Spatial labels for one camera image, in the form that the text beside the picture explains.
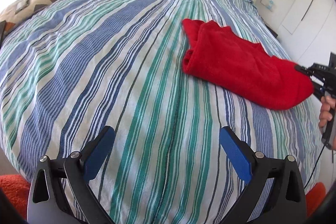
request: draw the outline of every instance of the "cable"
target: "cable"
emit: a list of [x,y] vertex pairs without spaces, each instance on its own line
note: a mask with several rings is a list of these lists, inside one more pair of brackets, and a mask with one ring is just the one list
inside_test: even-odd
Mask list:
[[314,168],[313,168],[313,171],[311,172],[311,175],[310,175],[310,177],[309,177],[309,180],[307,181],[307,183],[306,183],[304,189],[306,189],[308,183],[309,183],[310,180],[311,180],[311,177],[312,177],[313,174],[314,174],[315,168],[316,168],[316,166],[317,166],[317,163],[319,162],[319,159],[320,159],[320,157],[321,157],[321,155],[322,155],[322,152],[323,152],[323,149],[325,148],[325,146],[326,146],[326,145],[324,145],[324,146],[322,147],[322,150],[321,150],[319,156],[317,157],[317,160],[316,160],[315,166],[314,166]]

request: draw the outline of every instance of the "wall socket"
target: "wall socket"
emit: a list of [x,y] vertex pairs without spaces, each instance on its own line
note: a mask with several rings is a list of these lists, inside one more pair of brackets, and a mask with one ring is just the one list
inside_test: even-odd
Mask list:
[[262,5],[264,5],[267,9],[269,9],[270,11],[272,10],[272,7],[274,5],[274,2],[272,0],[260,0],[260,3]]

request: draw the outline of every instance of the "folded red cloth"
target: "folded red cloth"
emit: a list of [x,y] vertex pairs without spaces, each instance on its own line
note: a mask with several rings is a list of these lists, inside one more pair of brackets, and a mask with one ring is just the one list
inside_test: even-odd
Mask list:
[[276,110],[292,108],[313,93],[310,78],[295,70],[295,63],[270,57],[261,43],[236,36],[231,27],[190,19],[182,24],[191,46],[184,73]]

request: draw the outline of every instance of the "blue gripper pad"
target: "blue gripper pad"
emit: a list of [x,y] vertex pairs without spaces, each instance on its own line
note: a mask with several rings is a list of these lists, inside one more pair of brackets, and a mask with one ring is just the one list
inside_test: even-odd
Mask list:
[[90,156],[84,163],[84,175],[83,178],[88,184],[90,180],[94,179],[108,153],[112,150],[116,134],[112,127],[105,132],[104,136],[96,145]]
[[221,128],[219,131],[219,142],[231,161],[233,168],[236,170],[238,177],[246,183],[249,183],[252,178],[251,163],[240,151],[239,146],[231,138],[229,132],[225,128]]

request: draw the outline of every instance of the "white wardrobe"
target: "white wardrobe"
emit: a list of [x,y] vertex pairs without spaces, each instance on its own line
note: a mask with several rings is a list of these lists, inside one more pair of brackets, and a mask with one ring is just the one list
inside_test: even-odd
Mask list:
[[336,3],[334,0],[295,0],[277,30],[278,40],[303,65],[328,65],[336,53]]

